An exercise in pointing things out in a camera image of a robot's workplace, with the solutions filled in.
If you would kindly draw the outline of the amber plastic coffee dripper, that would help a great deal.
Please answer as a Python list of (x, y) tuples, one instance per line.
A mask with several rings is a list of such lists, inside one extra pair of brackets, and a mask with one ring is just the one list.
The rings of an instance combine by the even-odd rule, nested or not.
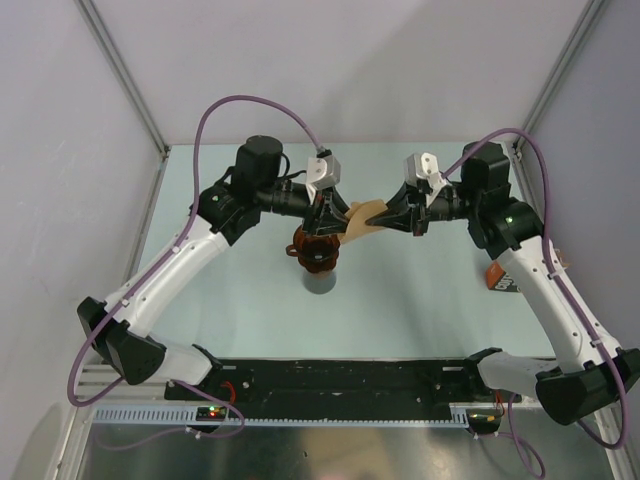
[(293, 233), (292, 242), (285, 248), (285, 253), (296, 258), (308, 273), (320, 275), (336, 268), (339, 250), (337, 235), (314, 236), (298, 227)]

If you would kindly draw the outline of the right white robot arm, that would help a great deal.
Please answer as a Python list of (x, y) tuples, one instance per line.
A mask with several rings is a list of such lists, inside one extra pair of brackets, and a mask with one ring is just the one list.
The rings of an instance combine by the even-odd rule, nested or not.
[(555, 354), (518, 357), (497, 348), (473, 356), (462, 376), (476, 401), (496, 390), (532, 397), (561, 425), (570, 425), (618, 400), (639, 379), (639, 351), (625, 350), (581, 299), (534, 209), (513, 197), (510, 162), (493, 142), (464, 148), (460, 178), (450, 182), (429, 153), (405, 163), (405, 181), (372, 227), (423, 235), (434, 221), (464, 219), (477, 248), (514, 280)]

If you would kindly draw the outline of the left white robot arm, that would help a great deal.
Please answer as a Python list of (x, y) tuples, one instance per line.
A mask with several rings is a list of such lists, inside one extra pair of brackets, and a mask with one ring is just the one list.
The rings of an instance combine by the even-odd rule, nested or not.
[(304, 183), (280, 172), (283, 144), (253, 136), (233, 166), (192, 205), (183, 230), (147, 267), (105, 300), (77, 308), (92, 348), (130, 385), (153, 376), (185, 382), (201, 399), (214, 397), (222, 376), (204, 348), (172, 346), (152, 329), (174, 297), (215, 257), (256, 226), (265, 212), (299, 218), (301, 230), (323, 237), (345, 232), (346, 204), (336, 191), (340, 164), (331, 151), (309, 159)]

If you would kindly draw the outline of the brown paper coffee filter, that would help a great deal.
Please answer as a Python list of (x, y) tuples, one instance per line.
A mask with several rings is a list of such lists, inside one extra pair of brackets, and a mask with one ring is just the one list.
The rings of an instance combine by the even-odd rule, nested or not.
[(350, 219), (347, 231), (338, 235), (338, 240), (341, 245), (346, 245), (365, 235), (384, 230), (384, 228), (368, 227), (365, 224), (365, 221), (370, 217), (388, 210), (383, 200), (375, 199), (355, 203), (356, 209)]

